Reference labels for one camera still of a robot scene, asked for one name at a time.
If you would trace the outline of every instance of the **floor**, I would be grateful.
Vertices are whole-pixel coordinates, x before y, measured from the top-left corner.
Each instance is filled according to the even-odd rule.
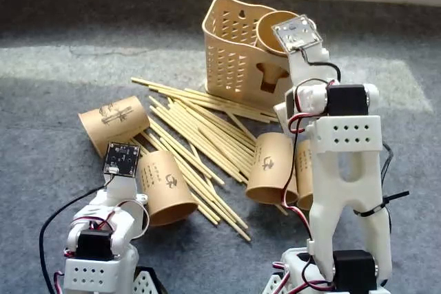
[[[384,191],[394,201],[392,293],[438,293],[441,185],[441,8],[314,0],[243,0],[314,19],[344,82],[381,93],[384,140],[395,152]],[[102,183],[101,161],[77,113],[136,95],[131,76],[202,89],[201,21],[211,0],[0,0],[1,293],[47,293],[37,239],[65,201]],[[256,134],[279,128],[245,121]],[[151,228],[134,244],[169,293],[260,293],[271,262],[306,233],[294,216],[246,199],[227,181],[219,194],[250,225],[247,244],[222,223],[195,213]],[[78,203],[47,231],[48,268],[63,269],[68,225]],[[358,220],[345,210],[338,249],[362,247]]]

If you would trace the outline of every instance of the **paper cup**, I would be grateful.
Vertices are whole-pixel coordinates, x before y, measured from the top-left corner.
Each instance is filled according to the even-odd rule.
[[[144,107],[135,96],[78,116],[100,157],[104,157],[110,141],[126,143],[150,126]]]
[[[177,222],[198,208],[172,153],[145,154],[138,167],[152,226]]]
[[[287,56],[276,36],[274,36],[272,26],[294,17],[298,17],[298,15],[285,10],[276,10],[263,15],[256,25],[256,46],[278,56]]]
[[[257,138],[254,163],[245,194],[265,204],[280,204],[292,167],[292,141],[284,134],[269,132]],[[287,202],[297,201],[296,174],[287,188]]]
[[[312,161],[311,143],[304,140],[297,145],[296,152],[296,177],[299,208],[310,210],[313,202],[312,196]]]
[[[297,14],[283,10],[263,15],[256,26],[256,47],[280,57],[287,57],[271,27],[294,17],[297,17]],[[285,69],[272,63],[258,63],[257,68],[263,73],[263,90],[274,90],[280,78],[289,77]]]

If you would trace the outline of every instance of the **beige basket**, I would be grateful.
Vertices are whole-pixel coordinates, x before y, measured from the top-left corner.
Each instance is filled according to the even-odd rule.
[[[285,92],[292,86],[290,78],[280,78],[268,89],[259,68],[264,63],[288,72],[287,58],[254,46],[259,18],[274,10],[237,0],[213,0],[202,23],[208,93],[264,108],[284,100]]]

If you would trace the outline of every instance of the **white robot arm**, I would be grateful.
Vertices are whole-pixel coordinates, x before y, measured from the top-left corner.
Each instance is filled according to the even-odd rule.
[[[139,146],[109,144],[103,167],[106,184],[92,190],[95,198],[70,224],[65,272],[54,274],[57,294],[166,293],[152,268],[137,267],[138,251],[130,244],[149,224],[147,196],[138,194],[136,187],[139,152]],[[48,289],[54,293],[52,286]]]
[[[333,293],[387,294],[380,285],[392,272],[385,205],[408,192],[389,198],[382,195],[381,123],[379,116],[369,115],[378,104],[377,88],[372,84],[341,85],[340,70],[325,62],[329,54],[310,22],[301,16],[274,27],[288,54],[295,86],[286,93],[285,103],[274,109],[287,135],[306,131],[311,141],[311,238],[307,247],[283,254],[275,266],[283,270],[283,277],[274,275],[263,293],[322,293],[325,287],[317,284],[325,283]],[[334,70],[337,80],[332,78]],[[306,127],[291,127],[303,118],[311,119]],[[350,167],[345,178],[338,162],[342,154]],[[360,216],[366,233],[365,251],[333,250],[332,237],[345,206]]]

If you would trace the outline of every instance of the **pile of chopsticks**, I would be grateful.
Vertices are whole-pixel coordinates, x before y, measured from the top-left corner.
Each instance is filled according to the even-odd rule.
[[[210,222],[217,225],[222,218],[246,241],[251,241],[248,234],[244,232],[248,226],[214,189],[213,183],[220,186],[225,183],[201,161],[198,151],[205,154],[232,178],[247,184],[256,148],[256,138],[237,119],[236,115],[269,123],[277,120],[274,114],[198,91],[178,90],[140,78],[132,78],[132,82],[146,85],[151,90],[167,97],[168,107],[150,96],[152,102],[150,109],[163,122],[187,139],[191,152],[152,118],[150,118],[150,128],[156,135],[151,131],[147,134],[141,133],[141,135],[157,150],[168,150],[173,153],[186,183],[192,190],[194,199],[199,204],[198,210]],[[214,115],[206,108],[224,111],[237,126]],[[141,151],[144,154],[148,153],[144,147]]]

